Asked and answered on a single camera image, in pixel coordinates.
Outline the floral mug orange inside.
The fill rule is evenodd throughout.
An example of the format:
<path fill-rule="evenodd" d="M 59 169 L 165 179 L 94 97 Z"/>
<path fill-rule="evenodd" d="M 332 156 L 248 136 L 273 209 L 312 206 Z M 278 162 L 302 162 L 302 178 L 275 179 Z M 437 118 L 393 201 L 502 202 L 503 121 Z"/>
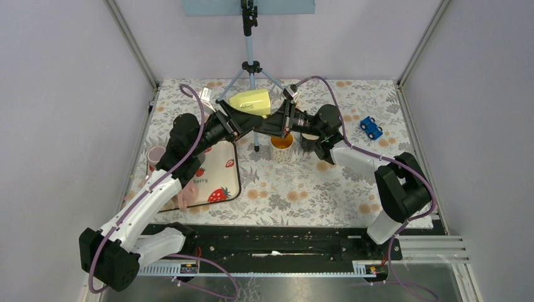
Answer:
<path fill-rule="evenodd" d="M 279 164 L 287 164 L 291 161 L 293 151 L 294 137 L 288 134 L 284 138 L 270 138 L 270 156 L 271 160 Z"/>

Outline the yellow mug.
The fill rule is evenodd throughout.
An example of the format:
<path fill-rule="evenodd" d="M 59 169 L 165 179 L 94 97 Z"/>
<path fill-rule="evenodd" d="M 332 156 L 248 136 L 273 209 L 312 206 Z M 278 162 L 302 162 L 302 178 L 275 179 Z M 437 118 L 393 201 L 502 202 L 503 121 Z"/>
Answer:
<path fill-rule="evenodd" d="M 229 104 L 239 111 L 266 117 L 271 114 L 269 90 L 255 89 L 239 92 L 229 98 Z"/>

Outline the black mug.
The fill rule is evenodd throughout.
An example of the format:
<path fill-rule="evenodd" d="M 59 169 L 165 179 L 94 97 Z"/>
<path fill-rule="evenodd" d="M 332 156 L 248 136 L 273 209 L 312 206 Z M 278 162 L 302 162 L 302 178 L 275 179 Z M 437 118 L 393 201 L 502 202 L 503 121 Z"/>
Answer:
<path fill-rule="evenodd" d="M 300 146 L 304 152 L 313 152 L 319 137 L 307 133 L 300 134 Z"/>

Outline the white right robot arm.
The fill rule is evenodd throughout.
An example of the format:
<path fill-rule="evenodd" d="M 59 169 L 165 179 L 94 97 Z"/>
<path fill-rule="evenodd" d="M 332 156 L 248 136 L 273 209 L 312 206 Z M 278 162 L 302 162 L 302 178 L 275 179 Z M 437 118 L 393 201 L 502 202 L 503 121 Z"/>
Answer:
<path fill-rule="evenodd" d="M 364 150 L 349 143 L 343 129 L 337 106 L 326 104 L 310 115 L 287 99 L 254 127 L 255 132 L 271 137 L 285 138 L 291 132 L 315 136 L 312 151 L 319 159 L 374 178 L 382 211 L 367 227 L 361 251 L 367 258 L 377 259 L 386 251 L 386 241 L 434 201 L 433 192 L 412 154 L 390 158 Z"/>

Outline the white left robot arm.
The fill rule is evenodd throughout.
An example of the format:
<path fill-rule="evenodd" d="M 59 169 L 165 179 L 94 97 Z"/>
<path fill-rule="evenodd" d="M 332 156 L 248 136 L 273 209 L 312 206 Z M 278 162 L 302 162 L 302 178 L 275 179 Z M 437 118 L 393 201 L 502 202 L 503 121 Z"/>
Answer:
<path fill-rule="evenodd" d="M 220 109 L 209 116 L 177 116 L 161 160 L 133 201 L 97 230 L 87 228 L 80 234 L 81 268 L 88 274 L 91 293 L 122 291 L 140 268 L 168 255 L 182 259 L 193 255 L 194 240 L 173 226 L 144 240 L 139 237 L 164 204 L 192 180 L 201 167 L 199 155 L 221 141 L 237 141 L 264 122 L 264 115 L 225 101 L 218 105 Z"/>

